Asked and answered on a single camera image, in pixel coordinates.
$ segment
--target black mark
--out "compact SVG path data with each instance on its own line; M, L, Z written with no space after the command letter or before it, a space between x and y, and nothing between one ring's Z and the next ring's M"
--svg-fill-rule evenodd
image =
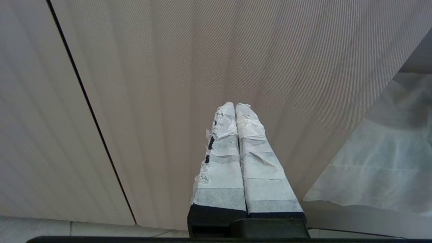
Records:
M210 142L209 142L209 146L208 146L208 149L209 150L211 150L212 148L213 148L213 142L215 141L215 138L212 136L211 138L210 138Z

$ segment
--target white tape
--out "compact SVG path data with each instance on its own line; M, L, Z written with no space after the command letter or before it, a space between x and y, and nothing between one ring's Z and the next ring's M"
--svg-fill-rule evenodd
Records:
M235 112L248 213L302 212L257 114L244 104Z
M225 103L216 111L209 141L207 160L195 177L191 204L246 210L241 175L238 133L234 105Z

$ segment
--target translucent plastic sheet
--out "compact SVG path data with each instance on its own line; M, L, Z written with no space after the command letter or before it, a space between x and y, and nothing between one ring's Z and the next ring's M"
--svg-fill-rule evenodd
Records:
M432 74L397 74L304 201L432 216Z

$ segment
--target black plastic mount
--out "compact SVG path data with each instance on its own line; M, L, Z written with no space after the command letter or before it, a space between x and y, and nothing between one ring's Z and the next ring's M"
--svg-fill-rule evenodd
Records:
M229 237L229 225L246 218L246 211L192 204L187 215L189 237Z
M187 228L191 238L309 238L303 212L247 215L241 210L194 204Z

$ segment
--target white tile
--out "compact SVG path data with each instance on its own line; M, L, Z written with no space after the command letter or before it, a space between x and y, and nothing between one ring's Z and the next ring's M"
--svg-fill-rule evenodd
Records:
M165 238L189 238L189 232L187 230L171 230L165 234L158 235L157 237Z
M70 221L0 216L0 243L23 243L38 236L69 236Z
M168 229L147 228L139 225L72 222L72 236L152 237L169 231Z
M354 233L336 230L319 230L319 238L347 238L347 239L394 239L393 237L377 236L366 233Z
M309 236L311 238L319 238L320 237L320 230L319 229L309 229Z

